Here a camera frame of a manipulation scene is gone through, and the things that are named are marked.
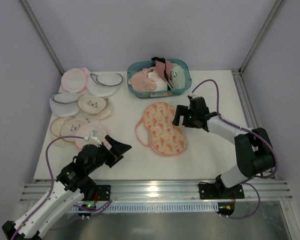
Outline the tulip print mesh laundry bag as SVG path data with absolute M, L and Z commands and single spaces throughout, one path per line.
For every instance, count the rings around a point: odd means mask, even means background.
M 174 117 L 175 108 L 169 103 L 155 102 L 149 105 L 134 127 L 139 143 L 163 156 L 176 156 L 185 152 L 188 141 L 182 128 L 173 125 Z M 141 126 L 146 129 L 147 141 L 143 141 L 138 133 Z

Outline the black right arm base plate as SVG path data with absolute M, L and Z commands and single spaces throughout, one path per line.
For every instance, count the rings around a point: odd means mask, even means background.
M 221 182 L 199 182 L 198 191 L 201 200 L 244 199 L 245 194 L 241 184 L 227 188 Z

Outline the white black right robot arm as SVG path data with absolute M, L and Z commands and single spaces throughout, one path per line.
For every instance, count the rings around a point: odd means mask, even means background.
M 211 112 L 203 97 L 189 98 L 189 106 L 176 107 L 173 125 L 203 129 L 222 137 L 235 148 L 236 164 L 218 175 L 214 183 L 198 184 L 200 199 L 244 199 L 242 184 L 276 166 L 275 154 L 265 129 L 246 129 Z

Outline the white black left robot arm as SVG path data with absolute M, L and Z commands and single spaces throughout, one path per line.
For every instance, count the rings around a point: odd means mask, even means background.
M 49 190 L 22 217 L 7 221 L 2 231 L 8 240 L 40 240 L 50 227 L 74 204 L 92 200 L 99 193 L 90 174 L 103 165 L 117 164 L 132 147 L 118 142 L 109 135 L 105 141 L 95 136 L 85 137 L 87 142 L 57 177 L 51 179 Z

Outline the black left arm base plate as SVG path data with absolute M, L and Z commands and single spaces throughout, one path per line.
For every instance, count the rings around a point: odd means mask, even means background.
M 111 196 L 110 185 L 94 185 L 84 194 L 84 201 L 109 201 Z

